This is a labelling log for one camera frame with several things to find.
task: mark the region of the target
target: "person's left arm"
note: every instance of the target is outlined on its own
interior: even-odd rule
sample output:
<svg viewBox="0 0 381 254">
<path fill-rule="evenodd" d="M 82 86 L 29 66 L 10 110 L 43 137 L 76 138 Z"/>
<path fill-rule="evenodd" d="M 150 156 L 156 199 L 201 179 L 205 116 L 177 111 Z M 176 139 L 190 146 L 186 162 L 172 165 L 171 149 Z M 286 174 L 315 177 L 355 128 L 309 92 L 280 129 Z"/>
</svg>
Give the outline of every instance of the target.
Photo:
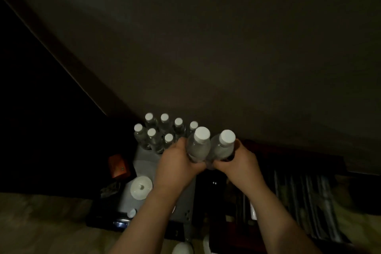
<svg viewBox="0 0 381 254">
<path fill-rule="evenodd" d="M 160 253 L 165 228 L 177 199 L 192 179 L 206 168 L 205 163 L 190 162 L 185 141 L 181 138 L 164 151 L 152 191 L 109 254 Z"/>
</svg>

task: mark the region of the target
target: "person's left hand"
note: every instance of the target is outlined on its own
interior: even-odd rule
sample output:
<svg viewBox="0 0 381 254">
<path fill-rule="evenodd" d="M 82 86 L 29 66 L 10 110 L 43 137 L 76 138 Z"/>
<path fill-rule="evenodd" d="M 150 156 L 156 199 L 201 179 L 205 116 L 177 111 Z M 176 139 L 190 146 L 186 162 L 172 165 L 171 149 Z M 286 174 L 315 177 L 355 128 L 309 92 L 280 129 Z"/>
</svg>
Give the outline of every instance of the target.
<svg viewBox="0 0 381 254">
<path fill-rule="evenodd" d="M 177 199 L 192 179 L 207 165 L 192 163 L 185 151 L 186 138 L 180 138 L 166 149 L 157 166 L 154 190 L 164 191 Z"/>
</svg>

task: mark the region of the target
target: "person's right hand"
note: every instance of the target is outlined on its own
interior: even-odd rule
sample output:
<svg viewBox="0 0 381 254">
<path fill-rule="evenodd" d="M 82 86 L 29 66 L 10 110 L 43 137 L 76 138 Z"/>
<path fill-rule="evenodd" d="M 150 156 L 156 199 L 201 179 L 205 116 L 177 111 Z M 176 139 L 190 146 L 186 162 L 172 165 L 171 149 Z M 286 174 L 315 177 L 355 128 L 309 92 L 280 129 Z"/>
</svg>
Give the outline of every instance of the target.
<svg viewBox="0 0 381 254">
<path fill-rule="evenodd" d="M 256 156 L 236 140 L 236 153 L 230 162 L 214 161 L 216 169 L 224 172 L 229 180 L 245 195 L 266 187 Z"/>
</svg>

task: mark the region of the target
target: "plastic bottle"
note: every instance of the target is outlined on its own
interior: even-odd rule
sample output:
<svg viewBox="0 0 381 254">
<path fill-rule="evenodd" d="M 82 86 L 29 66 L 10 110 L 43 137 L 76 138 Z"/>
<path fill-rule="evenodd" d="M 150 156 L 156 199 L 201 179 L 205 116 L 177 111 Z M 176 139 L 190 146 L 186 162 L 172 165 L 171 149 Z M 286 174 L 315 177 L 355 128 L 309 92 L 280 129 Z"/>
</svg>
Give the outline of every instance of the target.
<svg viewBox="0 0 381 254">
<path fill-rule="evenodd" d="M 164 137 L 164 147 L 168 149 L 174 143 L 174 138 L 172 134 L 166 134 Z"/>
<path fill-rule="evenodd" d="M 149 129 L 147 133 L 152 151 L 158 155 L 162 154 L 164 152 L 164 144 L 161 134 L 153 128 Z"/>
<path fill-rule="evenodd" d="M 183 123 L 183 119 L 181 117 L 178 117 L 177 119 L 174 120 L 174 137 L 176 141 L 185 136 L 185 125 Z"/>
<path fill-rule="evenodd" d="M 194 131 L 198 128 L 198 122 L 193 121 L 189 124 L 189 127 L 187 127 L 187 137 L 189 137 L 191 134 L 194 133 Z"/>
<path fill-rule="evenodd" d="M 159 121 L 159 130 L 165 136 L 166 134 L 173 134 L 172 123 L 169 121 L 168 114 L 162 114 Z"/>
<path fill-rule="evenodd" d="M 206 159 L 210 151 L 210 131 L 206 127 L 198 127 L 187 140 L 186 151 L 189 159 L 194 163 Z"/>
<path fill-rule="evenodd" d="M 134 126 L 134 136 L 139 143 L 139 145 L 145 149 L 145 150 L 150 150 L 151 146 L 149 144 L 149 138 L 147 135 L 147 129 L 143 127 L 141 124 L 136 124 Z"/>
<path fill-rule="evenodd" d="M 157 130 L 158 127 L 157 127 L 157 119 L 154 117 L 154 115 L 152 113 L 147 113 L 145 114 L 145 126 L 147 127 L 147 129 L 155 129 Z"/>
<path fill-rule="evenodd" d="M 219 135 L 215 135 L 210 140 L 210 152 L 206 160 L 209 170 L 214 170 L 214 160 L 225 160 L 233 153 L 235 140 L 236 135 L 231 130 L 223 130 Z"/>
</svg>

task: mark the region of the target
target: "person's right arm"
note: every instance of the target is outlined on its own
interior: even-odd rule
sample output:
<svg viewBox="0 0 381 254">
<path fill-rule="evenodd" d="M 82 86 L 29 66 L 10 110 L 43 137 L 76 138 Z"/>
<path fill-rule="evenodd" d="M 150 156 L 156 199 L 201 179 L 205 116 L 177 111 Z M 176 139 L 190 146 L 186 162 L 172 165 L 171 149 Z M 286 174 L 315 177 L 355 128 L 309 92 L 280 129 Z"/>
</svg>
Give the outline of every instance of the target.
<svg viewBox="0 0 381 254">
<path fill-rule="evenodd" d="M 265 184 L 256 156 L 239 140 L 236 142 L 239 146 L 234 159 L 230 162 L 214 161 L 213 165 L 249 198 L 257 214 L 267 252 L 321 254 Z"/>
</svg>

